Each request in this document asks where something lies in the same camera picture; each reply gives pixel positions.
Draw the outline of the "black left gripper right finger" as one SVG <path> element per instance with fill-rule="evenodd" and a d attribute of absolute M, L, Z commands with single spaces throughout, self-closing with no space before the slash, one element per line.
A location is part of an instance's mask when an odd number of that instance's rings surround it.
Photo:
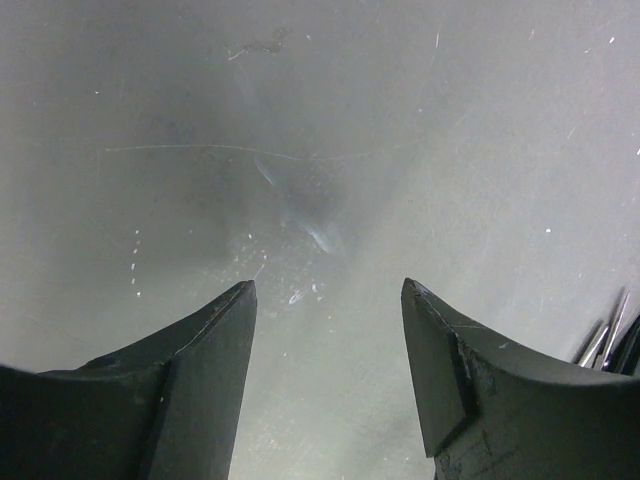
<path fill-rule="evenodd" d="M 425 454 L 439 479 L 635 479 L 639 375 L 532 350 L 406 279 L 402 319 Z"/>

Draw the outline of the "black zip tool case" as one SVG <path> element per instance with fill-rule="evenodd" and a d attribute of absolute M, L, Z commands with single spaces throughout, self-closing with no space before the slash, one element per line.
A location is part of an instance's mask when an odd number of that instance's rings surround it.
<path fill-rule="evenodd" d="M 617 349 L 616 373 L 629 376 L 639 375 L 639 323 L 640 318 L 637 317 Z"/>

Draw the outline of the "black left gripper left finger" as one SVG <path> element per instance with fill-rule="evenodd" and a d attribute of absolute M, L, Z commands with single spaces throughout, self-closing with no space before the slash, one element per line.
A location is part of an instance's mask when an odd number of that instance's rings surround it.
<path fill-rule="evenodd" d="M 1 370 L 5 479 L 225 479 L 257 317 L 242 281 L 74 370 Z"/>

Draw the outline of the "silver thinning scissors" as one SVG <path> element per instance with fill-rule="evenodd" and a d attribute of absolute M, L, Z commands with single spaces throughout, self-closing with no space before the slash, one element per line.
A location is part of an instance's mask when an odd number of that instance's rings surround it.
<path fill-rule="evenodd" d="M 583 368 L 593 369 L 597 356 L 601 354 L 606 344 L 609 329 L 608 322 L 598 320 L 575 354 L 573 363 Z"/>

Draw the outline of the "silver straight scissors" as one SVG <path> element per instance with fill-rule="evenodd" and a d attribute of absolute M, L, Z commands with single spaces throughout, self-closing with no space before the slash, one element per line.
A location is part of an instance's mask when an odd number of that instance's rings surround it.
<path fill-rule="evenodd" d="M 618 336 L 621 321 L 625 313 L 626 306 L 628 304 L 629 296 L 630 296 L 629 290 L 626 288 L 622 288 L 619 295 L 619 299 L 613 311 L 608 336 L 606 338 L 606 342 L 603 350 L 603 355 L 601 360 L 602 371 L 610 370 L 612 350 L 614 347 L 615 340 Z"/>

